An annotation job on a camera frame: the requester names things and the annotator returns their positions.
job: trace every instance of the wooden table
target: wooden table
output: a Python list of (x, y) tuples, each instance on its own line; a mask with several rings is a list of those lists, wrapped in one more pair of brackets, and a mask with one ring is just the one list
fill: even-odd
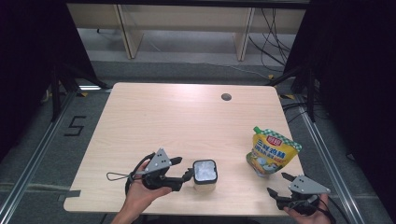
[[(230, 101), (221, 98), (232, 96)], [(157, 199), (145, 214), (203, 216), (285, 216), (266, 190), (290, 196), (280, 173), (256, 176), (246, 161), (253, 128), (269, 128), (291, 138), (276, 90), (262, 86), (118, 83), (111, 92), (67, 198), (70, 212), (118, 212), (125, 179), (148, 154), (163, 147), (169, 158), (182, 157), (167, 176), (181, 177), (194, 161), (214, 160), (216, 189), (198, 192), (193, 180), (181, 191)], [(298, 157), (282, 172), (303, 173)]]

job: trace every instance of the small jar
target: small jar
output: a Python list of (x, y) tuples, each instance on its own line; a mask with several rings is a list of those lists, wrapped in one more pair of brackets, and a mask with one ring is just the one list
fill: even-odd
[(194, 188), (197, 191), (210, 191), (216, 188), (218, 170), (214, 161), (195, 161), (192, 167), (194, 168)]

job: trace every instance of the food package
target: food package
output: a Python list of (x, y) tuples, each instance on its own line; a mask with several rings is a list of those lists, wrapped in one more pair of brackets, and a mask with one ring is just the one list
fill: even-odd
[(253, 148), (247, 162), (258, 176), (271, 175), (285, 167), (302, 149), (301, 145), (270, 129), (254, 128)]

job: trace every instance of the hand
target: hand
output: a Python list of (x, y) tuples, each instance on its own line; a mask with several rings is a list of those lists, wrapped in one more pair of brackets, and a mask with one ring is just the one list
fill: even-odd
[[(320, 199), (321, 199), (321, 201), (319, 201), (318, 207), (322, 210), (327, 211), (326, 205), (329, 201), (328, 195), (320, 194)], [(297, 223), (299, 223), (299, 224), (314, 224), (314, 223), (315, 224), (330, 224), (331, 223), (329, 218), (326, 217), (326, 215), (324, 215), (320, 211), (316, 211), (314, 214), (307, 217), (307, 216), (301, 215), (300, 213), (296, 212), (294, 209), (291, 209), (288, 207), (284, 207), (283, 210), (285, 210), (285, 212), (287, 214), (289, 214), (289, 216), (294, 218), (294, 220), (296, 220)]]
[[(138, 171), (142, 171), (149, 164), (148, 161), (143, 163)], [(171, 188), (163, 187), (160, 189), (147, 189), (142, 180), (137, 179), (133, 182), (133, 184), (129, 187), (128, 194), (126, 195), (125, 202), (121, 208), (121, 210), (117, 213), (112, 223), (127, 223), (131, 224), (135, 221), (139, 215), (148, 208), (151, 203), (168, 193), (172, 192)]]

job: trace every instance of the snack pouch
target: snack pouch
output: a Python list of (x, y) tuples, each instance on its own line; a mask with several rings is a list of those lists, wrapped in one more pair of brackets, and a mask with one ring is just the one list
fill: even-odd
[(254, 128), (253, 148), (247, 162), (258, 176), (264, 177), (285, 167), (301, 150), (301, 145), (270, 129)]

